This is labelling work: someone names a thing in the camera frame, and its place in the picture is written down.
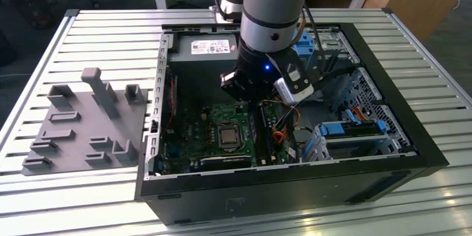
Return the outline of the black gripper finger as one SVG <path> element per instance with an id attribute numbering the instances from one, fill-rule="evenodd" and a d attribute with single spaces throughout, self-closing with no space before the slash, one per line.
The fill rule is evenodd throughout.
<path id="1" fill-rule="evenodd" d="M 235 71 L 220 74 L 220 88 L 235 100 L 246 100 L 247 90 L 243 84 L 239 82 Z"/>

